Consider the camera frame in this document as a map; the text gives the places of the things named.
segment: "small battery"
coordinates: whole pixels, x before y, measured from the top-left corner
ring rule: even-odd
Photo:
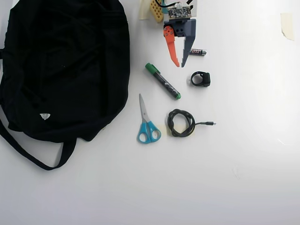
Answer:
[[[206,55],[207,51],[203,49],[191,49],[190,55],[199,55],[199,56],[204,56]]]

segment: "blue scissors handle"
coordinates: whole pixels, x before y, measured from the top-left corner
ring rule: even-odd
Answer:
[[[153,136],[153,133],[156,132],[157,133],[157,137],[155,138]],[[141,140],[141,135],[144,134],[146,137],[145,141]],[[140,132],[138,134],[137,139],[139,140],[139,142],[143,143],[143,144],[149,144],[152,142],[157,142],[159,139],[161,138],[161,132],[159,131],[159,129],[152,123],[152,121],[148,122],[148,123],[142,123],[141,125],[141,129]]]

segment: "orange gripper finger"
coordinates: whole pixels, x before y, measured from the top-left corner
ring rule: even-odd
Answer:
[[[171,59],[175,63],[175,65],[179,67],[180,65],[177,59],[176,49],[175,49],[175,35],[174,35],[174,30],[171,26],[166,26],[164,28],[164,37],[168,44]]]

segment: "coiled cable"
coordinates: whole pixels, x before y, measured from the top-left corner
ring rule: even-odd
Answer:
[[[183,131],[182,133],[179,133],[178,131],[176,131],[174,129],[173,119],[178,114],[183,115],[187,119],[187,122],[188,122],[188,128],[185,131]],[[180,109],[174,109],[172,112],[169,113],[168,127],[171,130],[171,133],[172,133],[172,135],[174,137],[188,137],[188,136],[190,136],[194,132],[195,127],[197,125],[214,126],[214,125],[216,125],[216,123],[215,122],[200,122],[200,123],[196,123],[194,117],[192,116],[192,114],[190,114],[187,111],[180,110]]]

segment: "scissors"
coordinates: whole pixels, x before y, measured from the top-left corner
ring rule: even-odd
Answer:
[[[137,136],[137,140],[143,144],[157,142],[161,138],[161,132],[149,119],[142,95],[140,94],[139,97],[140,97],[140,107],[141,107],[141,114],[142,114],[142,125],[141,125],[140,132]],[[141,140],[141,135],[143,134],[146,137],[145,141]]]

